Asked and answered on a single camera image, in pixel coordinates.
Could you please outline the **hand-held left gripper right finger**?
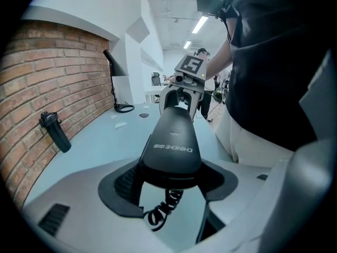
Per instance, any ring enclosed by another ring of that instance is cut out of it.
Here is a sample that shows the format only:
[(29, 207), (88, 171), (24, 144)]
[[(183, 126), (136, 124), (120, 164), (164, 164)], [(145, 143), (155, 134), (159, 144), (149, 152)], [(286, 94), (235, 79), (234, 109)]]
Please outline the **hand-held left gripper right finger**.
[(206, 207), (195, 253), (259, 253), (274, 169), (204, 161), (200, 182)]

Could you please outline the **white table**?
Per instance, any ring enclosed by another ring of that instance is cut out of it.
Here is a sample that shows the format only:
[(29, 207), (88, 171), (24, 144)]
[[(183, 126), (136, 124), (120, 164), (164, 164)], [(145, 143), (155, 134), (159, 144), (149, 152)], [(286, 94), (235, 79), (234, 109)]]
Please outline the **white table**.
[(147, 90), (145, 90), (145, 99), (147, 104), (153, 104), (157, 101), (157, 95), (166, 88), (166, 85), (162, 86), (150, 86)]

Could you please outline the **person's light trousers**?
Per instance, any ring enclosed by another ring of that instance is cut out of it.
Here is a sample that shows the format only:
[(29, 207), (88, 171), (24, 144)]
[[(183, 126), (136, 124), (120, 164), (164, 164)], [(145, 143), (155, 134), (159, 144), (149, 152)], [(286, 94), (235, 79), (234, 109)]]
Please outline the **person's light trousers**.
[(293, 151), (242, 128), (224, 109), (215, 135), (233, 162), (245, 166), (272, 168), (287, 163)]

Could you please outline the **black desk lamp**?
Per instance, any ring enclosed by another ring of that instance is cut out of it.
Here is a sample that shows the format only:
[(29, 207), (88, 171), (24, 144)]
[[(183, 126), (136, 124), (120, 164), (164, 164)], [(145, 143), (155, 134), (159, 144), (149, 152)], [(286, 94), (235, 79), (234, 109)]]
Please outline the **black desk lamp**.
[(126, 101), (124, 103), (119, 103), (118, 99), (116, 97), (116, 93), (115, 93), (115, 85), (113, 83), (113, 77), (123, 76), (124, 73), (125, 73), (124, 70), (117, 63), (117, 61), (115, 60), (115, 58), (112, 56), (112, 54), (110, 53), (110, 51), (108, 49), (105, 49), (103, 51), (103, 54), (109, 62), (110, 81), (111, 81), (111, 86), (112, 86), (111, 94), (112, 94), (113, 99), (114, 99), (113, 108), (114, 108), (115, 112), (117, 112), (117, 113), (128, 113), (128, 112), (133, 111), (135, 109), (135, 107), (133, 105), (128, 104)]

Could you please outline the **black telephone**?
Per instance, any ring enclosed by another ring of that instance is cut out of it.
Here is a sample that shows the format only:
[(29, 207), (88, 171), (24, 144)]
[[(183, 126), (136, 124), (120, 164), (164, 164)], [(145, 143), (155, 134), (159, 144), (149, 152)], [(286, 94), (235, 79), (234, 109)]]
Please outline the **black telephone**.
[(145, 182), (165, 190), (164, 201), (143, 214), (156, 232), (176, 209), (184, 190), (197, 185), (202, 166), (193, 122), (186, 109), (174, 106), (163, 111), (139, 165)]

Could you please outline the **black chest-mounted screen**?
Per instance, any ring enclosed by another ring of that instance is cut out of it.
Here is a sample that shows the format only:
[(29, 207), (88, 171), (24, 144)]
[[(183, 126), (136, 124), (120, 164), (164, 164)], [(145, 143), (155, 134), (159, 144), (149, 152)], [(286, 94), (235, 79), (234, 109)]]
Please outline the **black chest-mounted screen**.
[(202, 16), (221, 17), (229, 8), (228, 0), (196, 0), (197, 11), (202, 13)]

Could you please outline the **person's right forearm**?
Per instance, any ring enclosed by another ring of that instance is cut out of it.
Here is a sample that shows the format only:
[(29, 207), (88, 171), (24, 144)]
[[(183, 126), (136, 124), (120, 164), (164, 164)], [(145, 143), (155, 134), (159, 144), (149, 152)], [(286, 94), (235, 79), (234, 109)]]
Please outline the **person's right forearm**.
[(226, 40), (217, 53), (207, 62), (206, 80), (209, 80), (232, 64), (230, 43)]

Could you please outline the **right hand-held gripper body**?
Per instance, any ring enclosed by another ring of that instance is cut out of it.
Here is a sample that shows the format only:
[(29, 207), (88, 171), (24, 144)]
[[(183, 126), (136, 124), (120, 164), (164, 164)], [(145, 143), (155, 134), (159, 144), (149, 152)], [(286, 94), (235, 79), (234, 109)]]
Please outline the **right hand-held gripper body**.
[(203, 92), (206, 80), (207, 61), (197, 56), (185, 55), (174, 68), (171, 85), (195, 92)]

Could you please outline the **person's black shirt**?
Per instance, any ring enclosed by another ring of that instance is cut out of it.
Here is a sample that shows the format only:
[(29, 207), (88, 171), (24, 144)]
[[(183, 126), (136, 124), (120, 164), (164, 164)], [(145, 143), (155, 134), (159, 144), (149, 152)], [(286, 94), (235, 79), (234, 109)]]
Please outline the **person's black shirt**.
[(288, 150), (316, 139), (299, 101), (335, 42), (333, 0), (233, 0), (226, 106), (245, 130)]

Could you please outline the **black drinking bottle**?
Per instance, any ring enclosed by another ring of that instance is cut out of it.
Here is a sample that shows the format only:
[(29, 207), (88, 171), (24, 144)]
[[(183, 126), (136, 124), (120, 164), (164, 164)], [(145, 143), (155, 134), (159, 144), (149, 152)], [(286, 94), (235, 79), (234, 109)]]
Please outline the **black drinking bottle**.
[(56, 146), (66, 153), (71, 148), (71, 143), (61, 127), (62, 120), (57, 112), (42, 112), (39, 119), (39, 124), (50, 135)]

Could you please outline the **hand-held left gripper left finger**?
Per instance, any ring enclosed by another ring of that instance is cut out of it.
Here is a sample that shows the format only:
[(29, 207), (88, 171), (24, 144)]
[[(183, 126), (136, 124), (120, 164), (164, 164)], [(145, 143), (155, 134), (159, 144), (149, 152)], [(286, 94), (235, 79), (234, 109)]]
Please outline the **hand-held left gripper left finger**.
[(126, 159), (72, 173), (24, 206), (23, 214), (56, 253), (172, 253), (129, 201)]

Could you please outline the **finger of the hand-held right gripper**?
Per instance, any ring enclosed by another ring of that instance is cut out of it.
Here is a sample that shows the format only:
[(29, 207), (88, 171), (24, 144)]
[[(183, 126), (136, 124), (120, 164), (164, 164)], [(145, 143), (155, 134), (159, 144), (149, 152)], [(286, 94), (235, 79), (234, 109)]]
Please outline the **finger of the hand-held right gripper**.
[(159, 108), (160, 108), (160, 115), (163, 114), (164, 110), (167, 107), (175, 107), (178, 106), (178, 87), (165, 87), (162, 92), (160, 93), (160, 102), (159, 102)]
[(190, 96), (188, 100), (188, 112), (190, 114), (191, 120), (194, 121), (194, 117), (196, 114), (196, 110), (198, 104), (203, 99), (203, 91), (194, 91), (194, 90), (187, 90), (187, 94)]

